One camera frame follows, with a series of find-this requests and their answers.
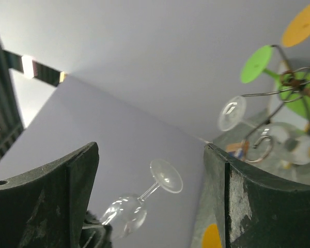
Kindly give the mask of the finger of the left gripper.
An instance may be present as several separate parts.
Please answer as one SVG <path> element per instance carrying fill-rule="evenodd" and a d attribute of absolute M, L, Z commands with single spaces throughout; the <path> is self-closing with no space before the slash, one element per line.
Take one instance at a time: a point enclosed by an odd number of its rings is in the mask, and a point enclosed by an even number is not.
<path fill-rule="evenodd" d="M 79 247 L 105 247 L 112 248 L 112 226 L 102 225 L 98 220 L 97 216 L 91 211 L 87 210 L 83 227 L 94 226 L 90 229 L 82 229 Z"/>

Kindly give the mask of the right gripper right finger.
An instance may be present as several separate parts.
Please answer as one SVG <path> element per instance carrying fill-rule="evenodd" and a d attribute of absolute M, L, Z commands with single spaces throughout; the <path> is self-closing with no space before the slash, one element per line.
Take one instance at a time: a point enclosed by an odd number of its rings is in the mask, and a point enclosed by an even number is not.
<path fill-rule="evenodd" d="M 222 247 L 310 247 L 310 185 L 204 148 Z"/>

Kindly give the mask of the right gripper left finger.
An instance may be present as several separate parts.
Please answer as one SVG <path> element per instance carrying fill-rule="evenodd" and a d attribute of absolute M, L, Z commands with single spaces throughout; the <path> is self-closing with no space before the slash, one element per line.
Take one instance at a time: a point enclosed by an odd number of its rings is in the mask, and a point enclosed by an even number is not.
<path fill-rule="evenodd" d="M 98 164 L 91 142 L 0 180 L 0 247 L 78 247 Z"/>

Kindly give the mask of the clear wine glass front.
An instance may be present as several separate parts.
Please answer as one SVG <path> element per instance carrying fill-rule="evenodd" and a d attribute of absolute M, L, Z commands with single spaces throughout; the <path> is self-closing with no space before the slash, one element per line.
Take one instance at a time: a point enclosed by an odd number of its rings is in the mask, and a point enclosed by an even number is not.
<path fill-rule="evenodd" d="M 127 193 L 113 201 L 100 218 L 100 224 L 112 227 L 112 238 L 124 238 L 138 230 L 147 216 L 146 199 L 158 188 L 178 194 L 183 189 L 179 172 L 167 161 L 155 159 L 150 162 L 154 184 L 143 194 Z"/>

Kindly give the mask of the orange plastic wine glass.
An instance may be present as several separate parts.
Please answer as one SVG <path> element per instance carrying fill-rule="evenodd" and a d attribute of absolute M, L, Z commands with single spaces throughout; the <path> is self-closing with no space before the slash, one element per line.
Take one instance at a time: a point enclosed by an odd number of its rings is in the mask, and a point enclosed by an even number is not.
<path fill-rule="evenodd" d="M 202 248 L 221 248 L 221 239 L 216 224 L 210 224 L 204 231 L 202 240 Z"/>

